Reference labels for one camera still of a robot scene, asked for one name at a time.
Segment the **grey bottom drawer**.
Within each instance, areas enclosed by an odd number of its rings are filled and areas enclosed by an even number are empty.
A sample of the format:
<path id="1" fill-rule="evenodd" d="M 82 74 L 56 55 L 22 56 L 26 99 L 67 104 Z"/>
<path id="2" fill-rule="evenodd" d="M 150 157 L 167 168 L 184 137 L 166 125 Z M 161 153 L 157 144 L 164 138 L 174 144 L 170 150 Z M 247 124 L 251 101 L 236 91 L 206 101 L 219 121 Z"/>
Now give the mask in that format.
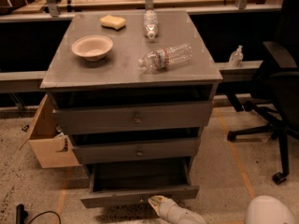
<path id="1" fill-rule="evenodd" d="M 194 199 L 185 158 L 94 164 L 90 192 L 80 198 L 86 208 L 147 203 L 154 195 Z"/>

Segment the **grey drawer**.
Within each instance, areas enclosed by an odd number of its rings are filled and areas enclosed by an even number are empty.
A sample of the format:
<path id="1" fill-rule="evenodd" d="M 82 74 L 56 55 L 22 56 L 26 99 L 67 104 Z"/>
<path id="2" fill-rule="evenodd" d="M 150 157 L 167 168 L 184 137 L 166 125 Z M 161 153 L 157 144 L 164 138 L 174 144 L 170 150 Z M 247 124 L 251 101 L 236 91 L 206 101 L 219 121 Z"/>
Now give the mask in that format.
<path id="1" fill-rule="evenodd" d="M 207 126 L 210 102 L 55 109 L 65 134 L 114 133 Z"/>
<path id="2" fill-rule="evenodd" d="M 194 199 L 185 158 L 94 164 L 90 192 L 80 198 L 86 208 L 147 203 L 154 195 Z"/>
<path id="3" fill-rule="evenodd" d="M 73 152 L 81 164 L 192 157 L 197 154 L 200 141 L 200 138 L 179 138 L 75 146 Z"/>

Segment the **grey middle drawer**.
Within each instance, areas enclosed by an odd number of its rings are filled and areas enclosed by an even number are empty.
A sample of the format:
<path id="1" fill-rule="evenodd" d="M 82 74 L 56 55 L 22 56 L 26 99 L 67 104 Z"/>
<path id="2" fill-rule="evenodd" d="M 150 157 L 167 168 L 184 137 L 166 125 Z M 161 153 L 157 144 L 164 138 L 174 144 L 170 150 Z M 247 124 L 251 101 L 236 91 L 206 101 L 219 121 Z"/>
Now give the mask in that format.
<path id="1" fill-rule="evenodd" d="M 200 138 L 179 138 L 75 146 L 73 152 L 81 164 L 192 157 L 197 154 L 200 141 Z"/>

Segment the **grey top drawer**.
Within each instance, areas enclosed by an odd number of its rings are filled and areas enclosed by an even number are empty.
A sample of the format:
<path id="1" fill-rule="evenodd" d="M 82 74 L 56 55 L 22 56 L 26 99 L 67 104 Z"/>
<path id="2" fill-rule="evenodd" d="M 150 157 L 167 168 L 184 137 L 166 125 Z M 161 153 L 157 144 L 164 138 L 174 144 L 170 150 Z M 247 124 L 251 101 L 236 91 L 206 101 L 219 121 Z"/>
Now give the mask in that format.
<path id="1" fill-rule="evenodd" d="M 55 109 L 65 134 L 114 133 L 207 126 L 210 102 Z"/>

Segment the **grey wooden drawer cabinet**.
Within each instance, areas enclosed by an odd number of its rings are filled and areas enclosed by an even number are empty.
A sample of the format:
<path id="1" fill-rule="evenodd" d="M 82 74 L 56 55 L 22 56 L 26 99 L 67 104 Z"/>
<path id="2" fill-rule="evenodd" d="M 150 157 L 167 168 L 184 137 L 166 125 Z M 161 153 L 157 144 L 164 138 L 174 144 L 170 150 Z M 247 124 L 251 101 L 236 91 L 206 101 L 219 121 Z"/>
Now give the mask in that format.
<path id="1" fill-rule="evenodd" d="M 184 11 L 161 12 L 154 41 L 143 35 L 141 13 L 127 14 L 119 32 L 103 28 L 98 15 L 79 13 L 71 21 L 41 87 L 55 109 L 210 102 L 222 76 Z M 71 49 L 78 39 L 103 35 L 113 42 L 105 58 L 90 62 Z M 192 58 L 160 71 L 141 70 L 138 60 L 151 50 L 188 42 Z M 75 146 L 200 138 L 203 127 L 114 133 L 68 134 Z"/>

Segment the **open cardboard box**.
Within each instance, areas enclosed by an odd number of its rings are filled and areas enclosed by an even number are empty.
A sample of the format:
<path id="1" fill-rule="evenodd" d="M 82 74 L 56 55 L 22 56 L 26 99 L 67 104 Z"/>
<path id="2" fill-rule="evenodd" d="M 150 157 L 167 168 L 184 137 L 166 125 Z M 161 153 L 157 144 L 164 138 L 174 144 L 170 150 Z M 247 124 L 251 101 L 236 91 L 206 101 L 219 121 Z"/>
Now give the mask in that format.
<path id="1" fill-rule="evenodd" d="M 23 143 L 29 145 L 42 168 L 79 166 L 69 138 L 58 128 L 50 98 L 45 95 Z"/>

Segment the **clear bottle with red label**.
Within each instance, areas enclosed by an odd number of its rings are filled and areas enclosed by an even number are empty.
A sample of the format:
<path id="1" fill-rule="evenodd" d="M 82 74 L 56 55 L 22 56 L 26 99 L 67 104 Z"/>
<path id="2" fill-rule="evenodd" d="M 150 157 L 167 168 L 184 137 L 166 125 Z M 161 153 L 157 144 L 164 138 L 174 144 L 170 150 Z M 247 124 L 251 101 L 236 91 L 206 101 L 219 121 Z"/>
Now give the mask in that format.
<path id="1" fill-rule="evenodd" d="M 138 60 L 138 67 L 141 70 L 160 71 L 167 69 L 169 66 L 186 63 L 191 58 L 191 44 L 183 43 L 148 52 Z"/>

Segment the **clear sanitizer pump bottle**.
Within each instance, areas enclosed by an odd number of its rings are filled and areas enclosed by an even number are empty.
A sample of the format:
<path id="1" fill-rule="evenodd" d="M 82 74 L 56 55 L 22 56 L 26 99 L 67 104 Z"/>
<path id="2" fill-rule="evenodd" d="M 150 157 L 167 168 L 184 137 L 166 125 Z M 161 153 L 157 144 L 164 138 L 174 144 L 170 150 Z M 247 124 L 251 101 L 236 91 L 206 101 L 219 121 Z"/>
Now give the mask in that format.
<path id="1" fill-rule="evenodd" d="M 231 67 L 239 67 L 243 61 L 243 46 L 239 45 L 238 48 L 231 54 L 229 65 Z"/>

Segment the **beige paper bowl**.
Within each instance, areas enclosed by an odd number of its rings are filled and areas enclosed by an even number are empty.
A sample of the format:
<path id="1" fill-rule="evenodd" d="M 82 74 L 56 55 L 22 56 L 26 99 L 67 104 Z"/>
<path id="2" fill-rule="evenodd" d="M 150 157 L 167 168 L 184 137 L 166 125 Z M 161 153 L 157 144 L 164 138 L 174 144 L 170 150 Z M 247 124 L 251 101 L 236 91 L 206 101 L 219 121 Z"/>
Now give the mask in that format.
<path id="1" fill-rule="evenodd" d="M 75 41 L 71 47 L 73 53 L 86 61 L 96 62 L 106 57 L 113 42 L 103 35 L 84 36 Z"/>

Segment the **black office chair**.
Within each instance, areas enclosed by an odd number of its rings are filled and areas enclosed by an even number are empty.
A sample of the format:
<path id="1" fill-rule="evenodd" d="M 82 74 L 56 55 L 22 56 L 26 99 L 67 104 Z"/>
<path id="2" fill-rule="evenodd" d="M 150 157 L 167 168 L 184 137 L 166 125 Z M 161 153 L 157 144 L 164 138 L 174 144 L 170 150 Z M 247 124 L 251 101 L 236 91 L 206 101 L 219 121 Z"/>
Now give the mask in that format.
<path id="1" fill-rule="evenodd" d="M 253 76 L 253 98 L 271 102 L 272 109 L 244 103 L 247 111 L 255 111 L 267 124 L 260 127 L 230 131 L 227 139 L 239 135 L 270 133 L 279 142 L 282 170 L 272 176 L 276 184 L 283 183 L 289 174 L 288 136 L 299 136 L 299 0 L 283 0 L 277 33 L 264 43 L 266 57 Z"/>

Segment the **upright-lying clear water bottle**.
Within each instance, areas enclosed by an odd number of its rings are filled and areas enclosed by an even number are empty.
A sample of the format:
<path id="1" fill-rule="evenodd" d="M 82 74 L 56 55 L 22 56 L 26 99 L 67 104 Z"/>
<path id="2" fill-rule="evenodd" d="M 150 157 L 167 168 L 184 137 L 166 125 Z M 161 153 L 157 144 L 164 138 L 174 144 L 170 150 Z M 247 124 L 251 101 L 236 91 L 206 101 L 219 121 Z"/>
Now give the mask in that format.
<path id="1" fill-rule="evenodd" d="M 144 33 L 145 36 L 153 40 L 158 34 L 158 17 L 155 11 L 147 10 L 144 14 Z"/>

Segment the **yellow sponge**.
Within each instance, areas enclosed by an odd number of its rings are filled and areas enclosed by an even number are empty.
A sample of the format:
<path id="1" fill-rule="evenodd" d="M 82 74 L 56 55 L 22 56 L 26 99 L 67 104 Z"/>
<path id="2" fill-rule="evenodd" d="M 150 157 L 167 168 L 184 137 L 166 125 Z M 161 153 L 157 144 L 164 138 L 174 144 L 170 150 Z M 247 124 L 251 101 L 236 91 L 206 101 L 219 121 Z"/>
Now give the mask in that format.
<path id="1" fill-rule="evenodd" d="M 100 19 L 100 24 L 116 31 L 122 29 L 126 25 L 126 19 L 112 15 L 106 15 Z"/>

